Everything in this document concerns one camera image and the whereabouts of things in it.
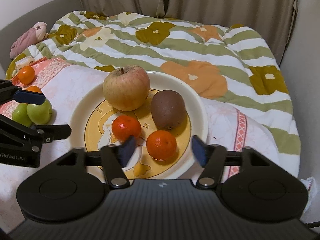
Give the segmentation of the green apple front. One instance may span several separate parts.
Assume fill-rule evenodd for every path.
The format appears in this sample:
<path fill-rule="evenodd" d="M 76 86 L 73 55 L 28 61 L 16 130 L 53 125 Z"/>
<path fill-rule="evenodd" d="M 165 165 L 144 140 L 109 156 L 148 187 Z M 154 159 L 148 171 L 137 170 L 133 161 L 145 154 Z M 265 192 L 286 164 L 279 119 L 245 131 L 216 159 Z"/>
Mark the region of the green apple front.
<path fill-rule="evenodd" d="M 27 115 L 37 125 L 46 125 L 52 117 L 52 105 L 48 99 L 41 105 L 28 104 Z"/>

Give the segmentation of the large yellow-red apple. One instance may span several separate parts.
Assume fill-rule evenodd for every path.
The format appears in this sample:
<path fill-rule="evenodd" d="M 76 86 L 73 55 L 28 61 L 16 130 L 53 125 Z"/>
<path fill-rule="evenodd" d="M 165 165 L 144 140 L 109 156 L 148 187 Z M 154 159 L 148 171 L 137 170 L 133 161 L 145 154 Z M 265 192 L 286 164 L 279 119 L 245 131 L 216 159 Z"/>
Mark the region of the large yellow-red apple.
<path fill-rule="evenodd" d="M 117 68 L 103 82 L 103 95 L 108 103 L 120 111 L 134 111 L 148 98 L 150 79 L 137 65 Z"/>

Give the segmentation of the brown kiwi fruit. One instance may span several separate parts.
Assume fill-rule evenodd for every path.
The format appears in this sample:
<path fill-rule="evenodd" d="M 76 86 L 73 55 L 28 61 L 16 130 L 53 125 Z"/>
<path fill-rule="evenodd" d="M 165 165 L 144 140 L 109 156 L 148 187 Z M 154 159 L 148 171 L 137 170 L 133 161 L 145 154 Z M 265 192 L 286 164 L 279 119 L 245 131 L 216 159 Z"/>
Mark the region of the brown kiwi fruit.
<path fill-rule="evenodd" d="M 177 128 L 184 121 L 186 114 L 184 100 L 176 91 L 160 91 L 151 100 L 151 115 L 157 129 Z"/>

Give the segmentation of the tissue pack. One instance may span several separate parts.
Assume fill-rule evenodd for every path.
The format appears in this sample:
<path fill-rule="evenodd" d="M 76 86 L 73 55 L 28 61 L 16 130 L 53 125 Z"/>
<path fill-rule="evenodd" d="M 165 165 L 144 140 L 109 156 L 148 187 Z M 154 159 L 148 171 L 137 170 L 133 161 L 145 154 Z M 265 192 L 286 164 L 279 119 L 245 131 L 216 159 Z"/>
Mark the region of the tissue pack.
<path fill-rule="evenodd" d="M 31 56 L 24 57 L 15 62 L 15 69 L 19 72 L 21 68 L 31 65 L 35 62 L 35 59 Z"/>

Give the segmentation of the green apple back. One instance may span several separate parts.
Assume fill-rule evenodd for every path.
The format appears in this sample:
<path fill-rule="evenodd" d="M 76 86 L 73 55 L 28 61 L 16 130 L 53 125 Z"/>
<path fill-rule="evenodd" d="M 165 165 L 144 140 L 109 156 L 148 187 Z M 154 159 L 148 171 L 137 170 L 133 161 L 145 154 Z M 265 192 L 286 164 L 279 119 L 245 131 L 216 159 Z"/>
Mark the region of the green apple back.
<path fill-rule="evenodd" d="M 20 103 L 12 113 L 12 120 L 23 126 L 30 127 L 33 122 L 27 114 L 27 106 L 26 103 Z"/>

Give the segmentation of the grey headboard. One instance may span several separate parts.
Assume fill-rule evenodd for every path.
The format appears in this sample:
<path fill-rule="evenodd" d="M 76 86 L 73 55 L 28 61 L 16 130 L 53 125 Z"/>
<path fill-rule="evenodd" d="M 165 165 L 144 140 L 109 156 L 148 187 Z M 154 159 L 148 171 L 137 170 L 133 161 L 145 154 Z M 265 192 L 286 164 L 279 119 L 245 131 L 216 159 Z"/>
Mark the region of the grey headboard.
<path fill-rule="evenodd" d="M 37 22 L 47 24 L 51 30 L 54 23 L 72 11 L 81 11 L 80 0 L 53 0 L 9 23 L 1 29 L 1 71 L 5 73 L 11 63 L 10 47 L 23 33 Z"/>

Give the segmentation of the small mandarin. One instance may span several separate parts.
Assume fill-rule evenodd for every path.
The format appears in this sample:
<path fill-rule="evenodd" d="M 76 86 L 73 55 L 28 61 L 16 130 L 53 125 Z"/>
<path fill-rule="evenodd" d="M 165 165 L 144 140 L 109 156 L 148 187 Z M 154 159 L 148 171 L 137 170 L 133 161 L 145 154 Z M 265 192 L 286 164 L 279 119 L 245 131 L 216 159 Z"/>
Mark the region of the small mandarin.
<path fill-rule="evenodd" d="M 148 154 L 157 161 L 167 161 L 177 152 L 176 138 L 168 131 L 158 130 L 146 140 Z"/>
<path fill-rule="evenodd" d="M 112 122 L 111 128 L 114 137 L 121 142 L 125 142 L 130 136 L 138 139 L 142 131 L 140 122 L 128 115 L 118 116 Z"/>

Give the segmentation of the large orange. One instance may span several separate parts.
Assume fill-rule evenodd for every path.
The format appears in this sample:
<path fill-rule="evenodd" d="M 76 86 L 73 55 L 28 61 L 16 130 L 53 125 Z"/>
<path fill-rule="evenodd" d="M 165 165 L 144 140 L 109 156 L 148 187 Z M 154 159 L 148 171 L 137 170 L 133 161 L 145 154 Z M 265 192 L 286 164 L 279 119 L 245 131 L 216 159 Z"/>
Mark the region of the large orange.
<path fill-rule="evenodd" d="M 37 86 L 29 86 L 26 90 L 30 92 L 42 93 L 42 90 Z"/>
<path fill-rule="evenodd" d="M 18 79 L 23 85 L 29 85 L 35 79 L 35 70 L 32 66 L 24 66 L 18 73 Z"/>

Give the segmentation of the beige curtain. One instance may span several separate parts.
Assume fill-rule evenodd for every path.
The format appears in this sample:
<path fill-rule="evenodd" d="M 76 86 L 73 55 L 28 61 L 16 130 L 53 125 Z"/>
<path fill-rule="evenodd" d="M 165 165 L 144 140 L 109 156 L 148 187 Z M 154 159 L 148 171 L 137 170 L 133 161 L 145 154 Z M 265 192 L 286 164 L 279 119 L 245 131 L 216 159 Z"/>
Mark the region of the beige curtain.
<path fill-rule="evenodd" d="M 85 10 L 111 16 L 136 12 L 230 27 L 242 24 L 256 30 L 280 62 L 295 21 L 297 0 L 80 0 Z"/>

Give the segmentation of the pink plush toy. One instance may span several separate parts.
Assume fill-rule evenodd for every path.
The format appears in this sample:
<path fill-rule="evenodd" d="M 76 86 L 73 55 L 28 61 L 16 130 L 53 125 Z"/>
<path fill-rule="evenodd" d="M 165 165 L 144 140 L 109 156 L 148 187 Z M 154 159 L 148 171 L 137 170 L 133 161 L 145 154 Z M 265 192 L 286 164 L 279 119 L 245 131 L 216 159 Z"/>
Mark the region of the pink plush toy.
<path fill-rule="evenodd" d="M 44 22 L 37 22 L 11 45 L 9 54 L 10 58 L 14 59 L 26 48 L 43 41 L 47 36 L 47 24 Z"/>

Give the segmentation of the floral striped quilt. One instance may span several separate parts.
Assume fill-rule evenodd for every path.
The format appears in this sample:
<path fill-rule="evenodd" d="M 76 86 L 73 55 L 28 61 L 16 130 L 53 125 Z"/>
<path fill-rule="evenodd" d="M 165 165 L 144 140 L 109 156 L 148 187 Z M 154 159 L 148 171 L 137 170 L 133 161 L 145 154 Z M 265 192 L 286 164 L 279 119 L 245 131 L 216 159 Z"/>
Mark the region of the floral striped quilt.
<path fill-rule="evenodd" d="M 59 57 L 98 70 L 135 64 L 187 83 L 199 96 L 226 102 L 272 134 L 278 152 L 300 155 L 293 106 L 266 41 L 250 27 L 204 25 L 132 12 L 73 11 L 17 59 Z"/>

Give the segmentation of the pink floral towel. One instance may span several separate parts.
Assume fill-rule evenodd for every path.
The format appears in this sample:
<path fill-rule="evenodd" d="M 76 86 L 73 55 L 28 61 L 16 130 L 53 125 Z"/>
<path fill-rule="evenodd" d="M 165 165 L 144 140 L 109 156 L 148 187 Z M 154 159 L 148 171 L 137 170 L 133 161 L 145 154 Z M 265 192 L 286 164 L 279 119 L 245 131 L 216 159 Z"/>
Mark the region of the pink floral towel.
<path fill-rule="evenodd" d="M 106 75 L 106 72 L 77 65 L 70 65 L 57 73 L 42 87 L 42 91 L 54 109 L 52 122 L 67 124 L 77 104 L 91 89 L 101 84 Z M 233 150 L 238 115 L 243 113 L 246 115 L 247 122 L 246 138 L 242 145 L 255 148 L 293 176 L 298 176 L 300 156 L 283 153 L 276 142 L 288 142 L 288 139 L 283 135 L 273 136 L 266 128 L 268 124 L 275 128 L 285 125 L 289 128 L 289 133 L 297 135 L 293 117 L 284 113 L 272 120 L 271 111 L 266 111 L 262 117 L 257 117 L 256 111 L 233 103 L 228 104 L 206 98 L 203 98 L 202 102 L 208 115 L 208 144 L 220 144 Z M 16 190 L 22 181 L 36 171 L 38 171 L 36 168 L 1 165 L 1 228 L 5 232 L 11 231 L 24 221 L 16 200 Z"/>

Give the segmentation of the white plastic bag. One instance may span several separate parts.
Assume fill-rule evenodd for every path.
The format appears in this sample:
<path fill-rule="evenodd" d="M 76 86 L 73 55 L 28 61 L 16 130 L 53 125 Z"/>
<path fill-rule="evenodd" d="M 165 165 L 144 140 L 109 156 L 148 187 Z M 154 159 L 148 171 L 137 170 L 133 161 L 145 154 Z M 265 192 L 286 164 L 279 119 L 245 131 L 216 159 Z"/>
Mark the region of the white plastic bag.
<path fill-rule="evenodd" d="M 316 180 L 314 177 L 309 177 L 307 179 L 300 179 L 300 182 L 306 187 L 308 192 L 308 201 L 305 207 L 305 210 L 307 210 L 310 207 L 311 203 L 313 202 L 318 192 Z"/>

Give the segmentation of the green apple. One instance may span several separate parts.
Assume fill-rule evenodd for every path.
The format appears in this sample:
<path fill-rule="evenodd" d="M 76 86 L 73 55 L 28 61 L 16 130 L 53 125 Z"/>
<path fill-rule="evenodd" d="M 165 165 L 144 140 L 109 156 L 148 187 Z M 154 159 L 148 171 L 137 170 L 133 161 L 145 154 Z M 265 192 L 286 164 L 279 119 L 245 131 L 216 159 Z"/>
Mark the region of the green apple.
<path fill-rule="evenodd" d="M 12 113 L 12 120 L 23 126 L 30 127 L 33 122 L 27 114 L 27 106 L 26 103 L 20 103 Z"/>
<path fill-rule="evenodd" d="M 48 99 L 41 105 L 28 104 L 27 115 L 37 125 L 46 125 L 52 117 L 52 105 Z"/>

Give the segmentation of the cream plate with bear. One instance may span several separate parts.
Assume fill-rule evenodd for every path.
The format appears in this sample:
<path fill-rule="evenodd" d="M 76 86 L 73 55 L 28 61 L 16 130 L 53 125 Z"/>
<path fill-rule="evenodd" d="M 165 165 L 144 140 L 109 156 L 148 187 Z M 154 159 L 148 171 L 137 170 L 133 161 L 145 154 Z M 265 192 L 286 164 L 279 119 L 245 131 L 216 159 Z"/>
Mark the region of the cream plate with bear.
<path fill-rule="evenodd" d="M 148 72 L 150 92 L 142 107 L 126 112 L 140 122 L 142 132 L 137 147 L 128 165 L 123 169 L 130 180 L 133 179 L 176 179 L 191 168 L 195 159 L 191 150 L 191 138 L 198 136 L 205 141 L 208 135 L 206 109 L 200 97 L 183 81 L 160 72 Z M 147 152 L 147 137 L 157 127 L 151 116 L 151 100 L 161 90 L 178 92 L 185 103 L 187 118 L 180 127 L 173 130 L 177 141 L 177 154 L 172 161 L 156 161 Z M 97 151 L 105 145 L 119 145 L 120 141 L 113 135 L 111 125 L 122 111 L 113 108 L 103 96 L 103 85 L 99 84 L 88 91 L 76 106 L 70 119 L 72 133 L 68 138 L 71 148 L 84 148 Z"/>

